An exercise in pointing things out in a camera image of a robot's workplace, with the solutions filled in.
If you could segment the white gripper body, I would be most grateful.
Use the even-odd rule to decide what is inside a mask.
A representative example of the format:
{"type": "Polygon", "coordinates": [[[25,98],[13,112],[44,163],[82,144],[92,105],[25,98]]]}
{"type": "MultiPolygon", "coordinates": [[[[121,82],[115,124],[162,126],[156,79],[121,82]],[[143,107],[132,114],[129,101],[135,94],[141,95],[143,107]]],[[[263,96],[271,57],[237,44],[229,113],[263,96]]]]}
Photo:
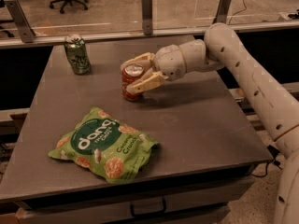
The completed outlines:
{"type": "Polygon", "coordinates": [[[155,69],[161,71],[167,81],[180,79],[186,74],[186,64],[179,46],[159,49],[153,57],[155,69]]]}

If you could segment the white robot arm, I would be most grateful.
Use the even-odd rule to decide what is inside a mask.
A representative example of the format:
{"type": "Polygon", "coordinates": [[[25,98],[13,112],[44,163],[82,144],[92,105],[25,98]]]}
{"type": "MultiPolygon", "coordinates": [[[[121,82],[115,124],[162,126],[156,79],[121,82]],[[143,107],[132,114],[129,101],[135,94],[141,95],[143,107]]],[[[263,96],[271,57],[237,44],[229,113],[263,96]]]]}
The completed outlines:
{"type": "Polygon", "coordinates": [[[144,67],[145,74],[127,86],[131,94],[153,90],[190,72],[228,68],[285,157],[274,224],[299,223],[299,102],[249,54],[230,26],[214,23],[203,39],[141,54],[121,68],[132,64],[144,67]]]}

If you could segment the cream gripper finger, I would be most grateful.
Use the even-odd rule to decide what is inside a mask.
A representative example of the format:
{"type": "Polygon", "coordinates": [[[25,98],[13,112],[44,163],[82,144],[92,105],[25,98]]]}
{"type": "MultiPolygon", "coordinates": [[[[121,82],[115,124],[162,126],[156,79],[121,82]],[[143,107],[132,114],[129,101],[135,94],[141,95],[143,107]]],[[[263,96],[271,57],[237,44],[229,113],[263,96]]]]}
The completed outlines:
{"type": "Polygon", "coordinates": [[[147,71],[151,68],[151,61],[154,57],[153,53],[146,52],[143,53],[137,57],[134,57],[133,59],[130,59],[126,62],[124,62],[121,65],[121,70],[128,70],[128,71],[138,71],[143,70],[147,71]]]}
{"type": "Polygon", "coordinates": [[[131,94],[138,94],[144,91],[149,91],[162,86],[165,78],[161,71],[148,71],[142,78],[134,81],[126,87],[126,90],[131,94]]]}

